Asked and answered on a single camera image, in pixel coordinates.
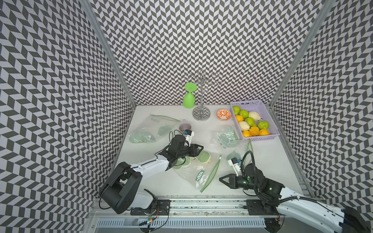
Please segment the zip bag with beige fruit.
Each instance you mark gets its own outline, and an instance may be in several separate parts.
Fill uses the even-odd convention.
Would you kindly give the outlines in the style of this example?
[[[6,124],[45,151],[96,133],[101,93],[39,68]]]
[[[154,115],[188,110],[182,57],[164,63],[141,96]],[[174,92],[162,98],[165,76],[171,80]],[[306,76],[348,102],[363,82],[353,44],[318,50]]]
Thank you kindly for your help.
[[[208,164],[200,163],[196,157],[186,157],[178,159],[173,167],[177,175],[188,181],[201,193],[206,190],[215,178],[222,159],[222,155],[219,153],[209,153],[211,153],[212,157],[211,162]]]

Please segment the zip bag with green pears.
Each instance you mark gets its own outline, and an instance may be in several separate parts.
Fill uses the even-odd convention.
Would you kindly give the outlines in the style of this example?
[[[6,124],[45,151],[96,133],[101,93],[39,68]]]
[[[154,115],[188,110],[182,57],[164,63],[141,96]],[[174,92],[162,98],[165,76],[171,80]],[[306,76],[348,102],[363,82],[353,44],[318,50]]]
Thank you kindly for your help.
[[[181,121],[169,116],[150,114],[129,133],[131,143],[153,143],[167,135]]]

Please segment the zip bag with orange fruit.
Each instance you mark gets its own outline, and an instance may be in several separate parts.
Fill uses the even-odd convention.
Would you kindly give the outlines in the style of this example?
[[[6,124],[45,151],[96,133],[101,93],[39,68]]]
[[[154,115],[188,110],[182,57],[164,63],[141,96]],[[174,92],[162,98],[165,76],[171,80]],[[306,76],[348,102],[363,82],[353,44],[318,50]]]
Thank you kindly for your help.
[[[232,126],[221,126],[212,131],[210,143],[223,158],[242,159],[247,151],[254,152],[251,140],[241,140]]]

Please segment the yellow pear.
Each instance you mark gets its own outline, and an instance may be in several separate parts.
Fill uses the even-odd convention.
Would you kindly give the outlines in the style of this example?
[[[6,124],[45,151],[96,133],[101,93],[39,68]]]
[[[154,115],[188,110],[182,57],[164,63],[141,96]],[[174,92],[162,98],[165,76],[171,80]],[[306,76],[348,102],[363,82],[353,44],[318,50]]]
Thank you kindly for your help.
[[[235,115],[237,122],[244,121],[244,117],[241,115]]]
[[[249,130],[251,136],[259,136],[260,129],[256,126],[251,127]]]
[[[243,135],[244,137],[252,137],[252,134],[251,134],[248,130],[243,131],[243,132],[242,132],[242,135]]]
[[[259,131],[259,136],[268,136],[268,135],[270,135],[270,133],[267,129],[261,129]]]

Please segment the green pear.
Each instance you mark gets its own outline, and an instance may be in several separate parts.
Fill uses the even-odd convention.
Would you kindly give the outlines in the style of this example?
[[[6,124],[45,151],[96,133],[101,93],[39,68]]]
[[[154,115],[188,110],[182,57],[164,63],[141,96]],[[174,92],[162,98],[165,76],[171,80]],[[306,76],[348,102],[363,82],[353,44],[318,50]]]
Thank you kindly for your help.
[[[247,117],[245,119],[245,122],[247,122],[250,127],[256,127],[255,120],[252,117]]]
[[[233,106],[232,109],[234,111],[234,115],[238,115],[241,111],[241,108],[239,106]]]
[[[257,126],[260,130],[262,130],[262,129],[268,130],[270,125],[267,121],[259,121]]]
[[[246,119],[249,116],[249,112],[247,110],[240,110],[239,115]]]

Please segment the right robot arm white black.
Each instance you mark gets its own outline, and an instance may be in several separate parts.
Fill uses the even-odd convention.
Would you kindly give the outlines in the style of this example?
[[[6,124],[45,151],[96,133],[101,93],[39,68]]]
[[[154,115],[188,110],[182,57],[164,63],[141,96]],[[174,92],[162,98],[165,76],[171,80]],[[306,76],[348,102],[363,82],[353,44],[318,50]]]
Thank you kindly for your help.
[[[301,195],[283,184],[266,178],[256,167],[254,154],[247,151],[242,159],[233,159],[238,172],[220,177],[231,189],[254,191],[256,204],[247,204],[249,213],[289,216],[323,233],[369,233],[371,224],[352,207],[334,207]]]

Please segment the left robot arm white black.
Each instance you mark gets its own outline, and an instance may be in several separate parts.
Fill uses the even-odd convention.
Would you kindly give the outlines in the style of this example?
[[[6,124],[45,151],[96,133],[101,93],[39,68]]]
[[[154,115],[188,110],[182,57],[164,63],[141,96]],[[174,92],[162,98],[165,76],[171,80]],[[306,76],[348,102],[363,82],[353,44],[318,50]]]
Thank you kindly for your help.
[[[119,163],[100,188],[100,201],[105,201],[108,208],[117,214],[128,209],[141,209],[150,213],[157,211],[158,198],[148,190],[140,192],[139,186],[143,180],[175,167],[180,159],[197,157],[204,147],[193,144],[193,136],[192,130],[184,130],[157,152],[154,159],[132,165]]]

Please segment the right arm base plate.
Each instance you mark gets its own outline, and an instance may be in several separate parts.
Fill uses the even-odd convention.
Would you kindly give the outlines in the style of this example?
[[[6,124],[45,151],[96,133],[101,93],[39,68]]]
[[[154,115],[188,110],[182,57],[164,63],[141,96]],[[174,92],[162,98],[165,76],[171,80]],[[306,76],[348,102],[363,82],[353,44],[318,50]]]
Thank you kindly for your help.
[[[269,206],[260,200],[246,200],[244,207],[250,216],[278,216],[279,213],[274,206]]]

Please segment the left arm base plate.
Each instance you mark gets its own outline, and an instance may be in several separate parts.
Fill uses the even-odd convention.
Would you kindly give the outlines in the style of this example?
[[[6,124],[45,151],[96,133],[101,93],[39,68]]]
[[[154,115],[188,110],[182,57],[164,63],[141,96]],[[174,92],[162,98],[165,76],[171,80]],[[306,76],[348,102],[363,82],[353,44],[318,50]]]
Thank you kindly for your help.
[[[153,201],[147,209],[132,208],[130,215],[132,216],[167,216],[170,212],[171,200],[156,200]]]

